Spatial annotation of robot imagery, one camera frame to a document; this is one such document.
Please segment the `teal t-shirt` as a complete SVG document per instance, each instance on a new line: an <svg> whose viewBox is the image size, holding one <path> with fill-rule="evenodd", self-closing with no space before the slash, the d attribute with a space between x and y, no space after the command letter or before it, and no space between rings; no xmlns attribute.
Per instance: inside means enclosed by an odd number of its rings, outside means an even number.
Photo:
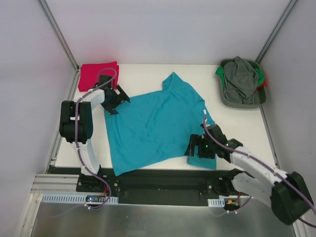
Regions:
<svg viewBox="0 0 316 237"><path fill-rule="evenodd" d="M214 123L205 100L176 73L162 82L162 90L131 97L117 112L104 112L116 176L184 156L190 136L202 134L203 118Z"/></svg>

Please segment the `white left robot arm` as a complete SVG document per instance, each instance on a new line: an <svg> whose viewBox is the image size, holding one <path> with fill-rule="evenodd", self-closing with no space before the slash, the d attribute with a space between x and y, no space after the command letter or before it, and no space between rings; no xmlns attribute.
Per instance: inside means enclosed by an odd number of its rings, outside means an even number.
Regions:
<svg viewBox="0 0 316 237"><path fill-rule="evenodd" d="M100 162L91 142L94 130L92 111L97 106L102 106L108 114L117 115L117 107L125 101L130 101L119 85L117 89L112 87L113 80L109 75L101 75L95 86L82 97L77 100L65 100L61 104L60 136L74 148L81 165L81 173L91 176L87 186L93 192L101 191L105 181L97 175Z"/></svg>

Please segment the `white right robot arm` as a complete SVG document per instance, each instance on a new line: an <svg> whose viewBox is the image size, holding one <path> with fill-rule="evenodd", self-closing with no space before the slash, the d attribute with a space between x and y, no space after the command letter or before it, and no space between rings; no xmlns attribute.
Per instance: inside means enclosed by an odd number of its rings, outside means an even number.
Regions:
<svg viewBox="0 0 316 237"><path fill-rule="evenodd" d="M116 175L183 156L191 165L214 169L221 158L235 169L212 186L216 194L246 193L285 224L315 209L300 174L272 168L238 140L227 139L188 84L132 97L107 126Z"/></svg>

